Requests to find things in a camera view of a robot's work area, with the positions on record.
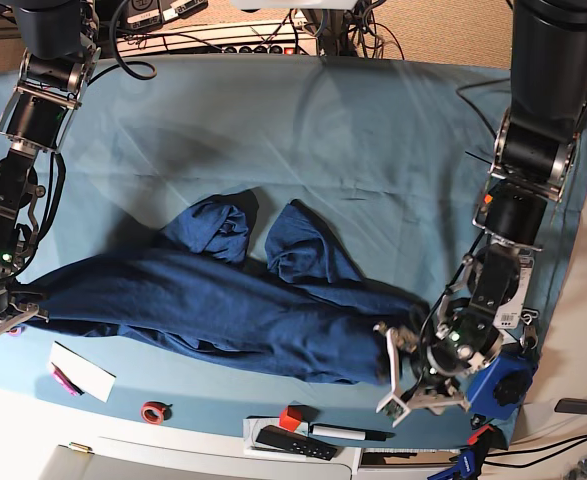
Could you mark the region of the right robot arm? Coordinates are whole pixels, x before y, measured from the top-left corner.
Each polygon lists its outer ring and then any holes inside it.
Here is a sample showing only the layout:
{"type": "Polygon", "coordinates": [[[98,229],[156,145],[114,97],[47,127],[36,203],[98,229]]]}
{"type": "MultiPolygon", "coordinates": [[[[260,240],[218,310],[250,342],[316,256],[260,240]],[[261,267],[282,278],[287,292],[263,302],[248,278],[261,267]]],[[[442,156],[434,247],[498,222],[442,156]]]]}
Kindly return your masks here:
{"type": "Polygon", "coordinates": [[[0,160],[0,335],[47,313],[16,285],[57,213],[65,168],[60,147],[100,48],[92,1],[10,1],[26,45],[0,116],[10,141],[0,160]]]}

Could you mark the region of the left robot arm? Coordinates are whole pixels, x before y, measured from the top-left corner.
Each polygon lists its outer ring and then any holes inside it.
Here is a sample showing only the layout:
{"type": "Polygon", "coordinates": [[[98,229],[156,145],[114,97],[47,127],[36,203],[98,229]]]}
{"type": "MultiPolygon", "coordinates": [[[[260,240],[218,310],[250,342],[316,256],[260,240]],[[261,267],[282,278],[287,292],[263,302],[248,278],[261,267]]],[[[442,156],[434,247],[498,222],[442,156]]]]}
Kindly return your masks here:
{"type": "Polygon", "coordinates": [[[511,102],[473,220],[488,243],[471,247],[424,320],[405,400],[499,355],[494,320],[518,289],[519,254],[561,200],[587,123],[587,1],[516,1],[512,20],[511,102]]]}

